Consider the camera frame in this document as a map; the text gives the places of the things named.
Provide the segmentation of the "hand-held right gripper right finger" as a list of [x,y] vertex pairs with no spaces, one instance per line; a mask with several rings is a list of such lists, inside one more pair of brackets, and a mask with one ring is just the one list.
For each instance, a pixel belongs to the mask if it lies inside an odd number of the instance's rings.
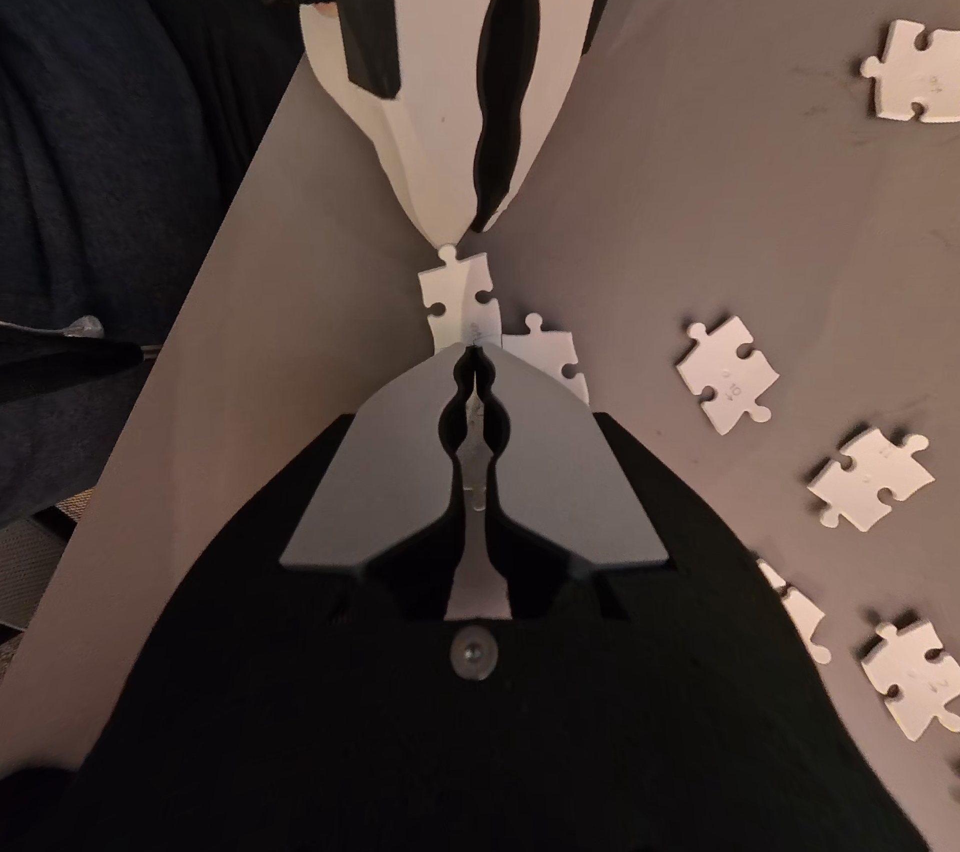
[[477,348],[486,546],[510,617],[546,618],[572,582],[663,570],[668,550],[589,405],[494,345]]

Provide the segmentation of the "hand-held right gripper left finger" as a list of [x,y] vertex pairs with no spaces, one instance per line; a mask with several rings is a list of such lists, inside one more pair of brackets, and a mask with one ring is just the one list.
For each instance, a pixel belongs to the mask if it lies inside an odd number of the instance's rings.
[[475,358],[473,347],[451,345],[359,408],[281,556],[284,567],[374,585],[407,619],[446,617],[465,549],[457,451]]

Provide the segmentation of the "white puzzle pieces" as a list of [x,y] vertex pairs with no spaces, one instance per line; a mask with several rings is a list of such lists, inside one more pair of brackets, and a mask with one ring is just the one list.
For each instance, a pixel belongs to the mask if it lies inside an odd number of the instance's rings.
[[[859,74],[872,81],[878,118],[947,124],[958,122],[958,67],[958,30],[929,30],[919,21],[896,19],[888,27],[883,54],[864,58]],[[739,354],[754,341],[742,319],[729,318],[713,331],[695,322],[686,333],[692,347],[677,372],[693,395],[712,392],[701,409],[714,430],[725,436],[743,416],[769,421],[772,412],[760,399],[779,374],[760,351]],[[892,510],[882,501],[883,492],[903,502],[933,483],[933,475],[916,460],[929,446],[929,438],[920,434],[893,441],[876,427],[861,431],[838,451],[848,465],[829,460],[807,486],[822,505],[820,523],[835,529],[846,520],[869,532]],[[808,653],[816,663],[829,664],[831,652],[815,642],[822,609],[765,560],[756,564]],[[945,651],[932,623],[920,619],[898,628],[882,622],[874,632],[879,642],[860,666],[904,736],[917,742],[934,722],[958,733],[958,714],[951,710],[959,695],[958,661]]]

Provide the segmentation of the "joined white puzzle section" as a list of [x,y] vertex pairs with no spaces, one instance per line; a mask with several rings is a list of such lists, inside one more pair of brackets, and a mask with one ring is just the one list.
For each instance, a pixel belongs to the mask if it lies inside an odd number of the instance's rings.
[[446,244],[438,249],[438,258],[438,267],[417,276],[435,352],[455,343],[495,345],[551,376],[583,403],[590,402],[584,374],[565,374],[579,364],[570,332],[547,330],[543,316],[532,312],[524,318],[525,332],[504,333],[486,253],[461,258],[456,246]]

